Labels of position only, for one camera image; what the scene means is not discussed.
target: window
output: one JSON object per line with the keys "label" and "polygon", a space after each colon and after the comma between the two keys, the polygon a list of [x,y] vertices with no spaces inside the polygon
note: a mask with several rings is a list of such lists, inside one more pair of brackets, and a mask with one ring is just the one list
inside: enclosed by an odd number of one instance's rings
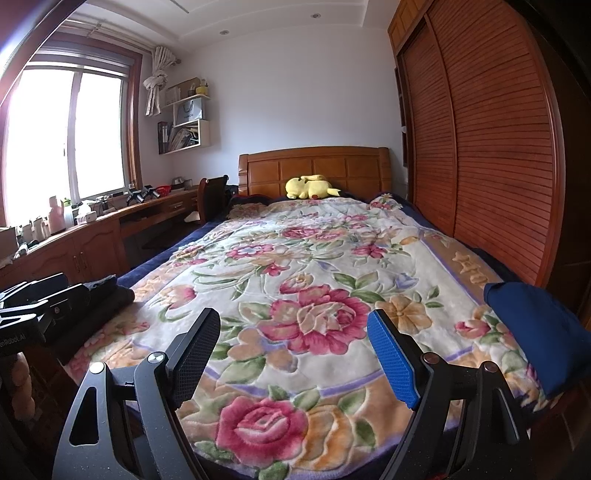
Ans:
{"label": "window", "polygon": [[8,225],[46,215],[54,195],[79,202],[126,188],[133,63],[59,41],[44,45],[27,64],[10,100],[4,141]]}

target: box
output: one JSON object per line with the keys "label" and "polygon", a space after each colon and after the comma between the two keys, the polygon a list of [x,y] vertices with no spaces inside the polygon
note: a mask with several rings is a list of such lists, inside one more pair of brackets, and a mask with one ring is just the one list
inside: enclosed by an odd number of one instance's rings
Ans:
{"label": "box", "polygon": [[86,223],[91,223],[96,220],[96,212],[91,210],[89,213],[85,215],[78,215],[76,217],[76,222],[78,225],[85,225]]}
{"label": "box", "polygon": [[17,250],[17,233],[14,227],[0,227],[0,260],[12,257]]}

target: wooden headboard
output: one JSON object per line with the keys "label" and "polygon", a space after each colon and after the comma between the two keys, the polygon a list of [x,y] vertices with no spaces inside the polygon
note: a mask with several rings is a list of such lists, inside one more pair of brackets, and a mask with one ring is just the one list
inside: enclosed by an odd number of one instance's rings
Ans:
{"label": "wooden headboard", "polygon": [[385,147],[306,147],[240,155],[240,195],[285,195],[287,180],[324,175],[334,188],[371,200],[390,191],[390,155]]}

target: wooden wardrobe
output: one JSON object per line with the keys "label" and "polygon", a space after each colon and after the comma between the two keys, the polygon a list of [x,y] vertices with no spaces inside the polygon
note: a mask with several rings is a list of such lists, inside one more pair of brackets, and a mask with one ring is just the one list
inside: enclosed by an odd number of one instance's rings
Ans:
{"label": "wooden wardrobe", "polygon": [[502,0],[401,0],[389,34],[410,200],[578,311],[591,107],[568,69]]}

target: ceiling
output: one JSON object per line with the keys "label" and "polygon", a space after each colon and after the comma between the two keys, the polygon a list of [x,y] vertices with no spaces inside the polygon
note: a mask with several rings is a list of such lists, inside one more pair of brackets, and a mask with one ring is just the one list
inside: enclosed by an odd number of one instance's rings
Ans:
{"label": "ceiling", "polygon": [[[399,0],[88,0],[70,17],[177,54],[271,28],[357,25],[387,28]],[[229,31],[226,35],[220,32]]]}

